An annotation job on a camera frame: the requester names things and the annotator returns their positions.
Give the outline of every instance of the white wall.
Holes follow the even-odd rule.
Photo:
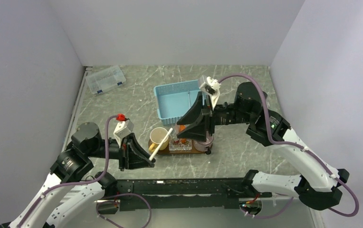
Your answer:
[[[45,0],[0,0],[0,223],[61,151],[83,67]]]
[[[50,0],[84,66],[270,65],[304,0]]]
[[[363,1],[306,0],[271,74],[287,119],[321,157],[346,168],[360,213],[324,212],[328,227],[363,227]],[[351,212],[349,197],[338,207]]]

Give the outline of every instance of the beige cup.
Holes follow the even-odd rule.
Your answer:
[[[149,152],[155,151],[156,147],[159,146],[159,144],[162,142],[162,139],[166,136],[168,133],[168,130],[164,129],[163,127],[157,127],[151,131],[151,134],[149,135],[149,138],[151,139],[151,146],[149,147]],[[164,150],[169,144],[169,137],[165,139],[162,146],[159,148],[159,150]]]

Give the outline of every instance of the plastic storage case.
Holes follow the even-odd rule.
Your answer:
[[[153,88],[163,125],[174,125],[190,109],[200,91],[198,80],[158,85]]]
[[[86,76],[86,82],[93,94],[100,94],[124,85],[125,77],[119,66],[111,66]]]

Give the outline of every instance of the light blue plastic basket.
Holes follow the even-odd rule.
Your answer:
[[[199,91],[198,80],[155,86],[153,93],[163,125],[176,124],[190,109]]]

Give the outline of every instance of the gray marble surface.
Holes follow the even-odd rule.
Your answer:
[[[97,72],[109,66],[93,67]],[[280,112],[277,96],[267,66],[120,66],[127,82],[123,87],[101,95],[86,90],[77,124],[95,122],[104,136],[107,118],[123,113],[134,123],[134,133],[139,144],[148,150],[149,133],[163,126],[156,111],[153,88],[157,85],[198,79],[201,75],[221,78],[232,73],[252,75],[268,94],[271,110]],[[230,78],[222,82],[219,104],[233,102],[236,88],[243,78]],[[109,127],[112,137],[115,124]],[[154,168],[119,171],[117,161],[110,161],[109,172],[117,179],[154,178],[221,178],[243,177],[250,169],[272,173],[298,174],[284,158],[269,148],[250,139],[245,134],[247,125],[217,126],[212,154],[157,155]],[[104,167],[103,159],[94,160],[95,174]]]

